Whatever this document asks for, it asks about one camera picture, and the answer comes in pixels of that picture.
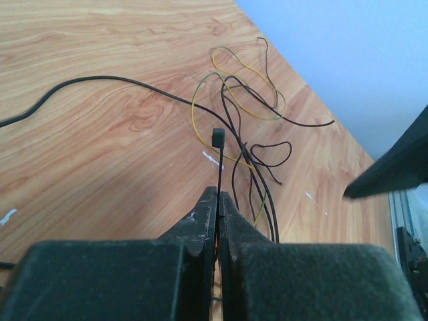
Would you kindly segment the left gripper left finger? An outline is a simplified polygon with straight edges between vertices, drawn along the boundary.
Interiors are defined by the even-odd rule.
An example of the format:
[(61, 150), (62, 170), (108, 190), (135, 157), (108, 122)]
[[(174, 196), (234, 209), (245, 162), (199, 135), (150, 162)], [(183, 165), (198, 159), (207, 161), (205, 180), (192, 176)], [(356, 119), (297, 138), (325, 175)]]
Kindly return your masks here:
[(2, 320), (208, 320), (217, 190), (156, 239), (40, 241), (1, 291)]

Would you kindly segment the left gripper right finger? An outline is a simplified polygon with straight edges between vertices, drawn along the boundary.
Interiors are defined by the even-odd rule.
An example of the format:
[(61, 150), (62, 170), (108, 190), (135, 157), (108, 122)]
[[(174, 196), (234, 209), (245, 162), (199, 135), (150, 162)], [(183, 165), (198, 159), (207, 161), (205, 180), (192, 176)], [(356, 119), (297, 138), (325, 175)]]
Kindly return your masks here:
[(405, 275), (383, 247), (274, 243), (219, 201), (225, 320), (420, 320)]

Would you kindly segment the black zip tie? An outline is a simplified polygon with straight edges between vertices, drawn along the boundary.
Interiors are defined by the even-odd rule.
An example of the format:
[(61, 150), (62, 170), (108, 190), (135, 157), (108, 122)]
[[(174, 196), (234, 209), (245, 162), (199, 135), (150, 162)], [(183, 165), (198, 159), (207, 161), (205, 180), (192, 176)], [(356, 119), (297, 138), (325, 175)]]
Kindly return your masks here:
[(219, 172), (217, 181), (217, 208), (216, 215), (219, 214), (219, 202), (221, 193), (221, 179), (223, 173), (223, 151), (225, 147), (225, 129), (214, 128), (211, 135), (211, 146), (219, 151)]

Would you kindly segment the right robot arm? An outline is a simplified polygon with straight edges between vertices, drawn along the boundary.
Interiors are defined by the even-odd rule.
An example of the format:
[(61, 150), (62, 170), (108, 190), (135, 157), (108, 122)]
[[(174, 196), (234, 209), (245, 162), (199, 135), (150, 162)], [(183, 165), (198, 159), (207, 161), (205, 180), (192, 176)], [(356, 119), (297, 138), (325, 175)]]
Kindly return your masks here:
[(427, 182), (427, 109), (391, 149), (344, 190), (343, 197), (361, 199), (414, 189)]

